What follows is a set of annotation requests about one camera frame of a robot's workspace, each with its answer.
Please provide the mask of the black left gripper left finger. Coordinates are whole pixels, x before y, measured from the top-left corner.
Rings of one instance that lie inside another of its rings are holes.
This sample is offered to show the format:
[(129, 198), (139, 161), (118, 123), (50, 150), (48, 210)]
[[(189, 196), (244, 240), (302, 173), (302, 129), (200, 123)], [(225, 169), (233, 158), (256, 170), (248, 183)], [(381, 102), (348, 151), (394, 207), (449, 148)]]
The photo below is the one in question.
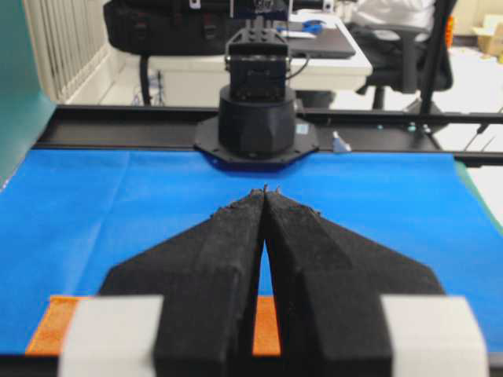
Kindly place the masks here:
[(111, 268), (101, 296), (162, 295), (159, 376), (229, 376), (252, 355), (264, 192)]

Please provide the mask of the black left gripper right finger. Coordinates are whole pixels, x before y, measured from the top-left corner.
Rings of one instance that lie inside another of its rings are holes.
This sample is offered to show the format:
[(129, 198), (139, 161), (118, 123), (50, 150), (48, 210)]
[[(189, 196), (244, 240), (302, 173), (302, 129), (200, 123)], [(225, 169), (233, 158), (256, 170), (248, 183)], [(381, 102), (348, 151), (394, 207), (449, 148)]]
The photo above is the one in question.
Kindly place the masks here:
[(266, 248), (288, 376), (389, 376), (382, 295), (443, 295), (426, 265), (265, 195)]

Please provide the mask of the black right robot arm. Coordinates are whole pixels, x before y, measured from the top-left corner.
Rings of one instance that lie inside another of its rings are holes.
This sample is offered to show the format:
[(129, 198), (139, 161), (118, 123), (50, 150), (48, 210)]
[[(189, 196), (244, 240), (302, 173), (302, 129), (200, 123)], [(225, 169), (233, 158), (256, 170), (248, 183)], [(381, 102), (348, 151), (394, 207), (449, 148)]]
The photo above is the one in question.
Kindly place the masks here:
[(290, 48), (274, 26), (292, 8), (291, 1), (230, 3), (230, 16), (245, 26), (226, 44), (229, 84), (219, 92), (217, 116), (197, 125), (196, 148), (228, 163), (276, 165), (318, 150), (315, 126), (297, 116)]

